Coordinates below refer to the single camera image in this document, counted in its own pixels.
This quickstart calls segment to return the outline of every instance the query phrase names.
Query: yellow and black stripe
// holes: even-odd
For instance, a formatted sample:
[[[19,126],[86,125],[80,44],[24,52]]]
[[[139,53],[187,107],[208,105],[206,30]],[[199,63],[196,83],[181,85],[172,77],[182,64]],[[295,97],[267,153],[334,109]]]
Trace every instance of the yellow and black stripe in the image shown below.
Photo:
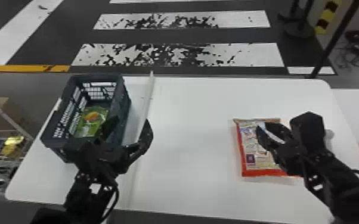
[[[327,1],[324,11],[321,14],[320,19],[318,20],[315,31],[316,34],[326,34],[327,28],[331,21],[334,19],[335,12],[339,8],[341,0],[329,0]]]

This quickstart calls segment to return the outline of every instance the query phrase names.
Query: crosswalk stripe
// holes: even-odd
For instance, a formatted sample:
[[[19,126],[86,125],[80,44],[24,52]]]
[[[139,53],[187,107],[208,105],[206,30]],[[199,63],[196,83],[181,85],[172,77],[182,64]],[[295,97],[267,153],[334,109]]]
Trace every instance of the crosswalk stripe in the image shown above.
[[[284,67],[276,43],[86,43],[72,65]]]
[[[314,67],[288,67],[289,74],[310,74]],[[335,74],[333,68],[324,66],[318,72],[319,74]]]
[[[33,0],[0,29],[0,65],[4,65],[63,0]]]
[[[94,27],[95,30],[183,28],[270,28],[270,23],[264,10],[208,11],[102,14]]]
[[[110,0],[110,4],[126,4],[126,3],[158,3],[158,2],[208,2],[222,0]]]

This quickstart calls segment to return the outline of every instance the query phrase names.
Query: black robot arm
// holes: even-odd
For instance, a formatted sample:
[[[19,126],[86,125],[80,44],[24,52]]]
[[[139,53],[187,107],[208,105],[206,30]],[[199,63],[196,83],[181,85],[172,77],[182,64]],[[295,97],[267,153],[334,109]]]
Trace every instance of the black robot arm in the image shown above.
[[[109,132],[117,122],[115,118],[103,124],[96,138],[71,138],[63,151],[78,168],[75,182],[67,194],[65,211],[40,209],[31,224],[97,224],[102,223],[114,209],[119,199],[116,178],[127,172],[130,165],[146,153],[153,140],[148,120],[145,121],[138,142],[114,147],[106,142]],[[93,193],[91,185],[97,183],[100,189]]]
[[[307,190],[335,217],[359,219],[359,170],[349,168],[326,148],[322,117],[307,112],[293,118],[290,127],[268,122],[265,130],[258,126],[259,144],[288,175],[302,176]]]

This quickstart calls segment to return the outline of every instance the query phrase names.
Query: snack bag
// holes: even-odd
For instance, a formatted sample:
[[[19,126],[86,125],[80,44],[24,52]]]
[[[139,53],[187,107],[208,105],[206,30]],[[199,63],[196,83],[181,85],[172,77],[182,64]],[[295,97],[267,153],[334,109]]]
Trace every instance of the snack bag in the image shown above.
[[[108,112],[109,109],[100,106],[85,107],[74,137],[81,138],[95,136],[96,131],[106,120]]]
[[[242,176],[287,176],[274,162],[270,152],[259,145],[256,127],[264,122],[279,123],[280,119],[234,119],[237,126],[239,152],[241,154]]]

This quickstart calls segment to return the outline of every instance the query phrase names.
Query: white table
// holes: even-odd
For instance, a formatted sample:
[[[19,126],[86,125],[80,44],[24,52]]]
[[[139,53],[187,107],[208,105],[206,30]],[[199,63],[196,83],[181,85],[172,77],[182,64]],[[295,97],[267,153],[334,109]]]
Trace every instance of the white table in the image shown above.
[[[137,104],[134,81],[126,79],[126,85]],[[327,207],[300,178],[240,177],[231,119],[291,119],[306,111],[324,117],[326,128],[335,133],[333,152],[359,169],[358,145],[324,81],[156,78],[148,112],[154,141],[134,172],[120,180],[120,191],[127,196],[118,206],[267,222],[329,222]],[[64,164],[37,139],[6,197],[62,204],[75,173],[73,165]]]

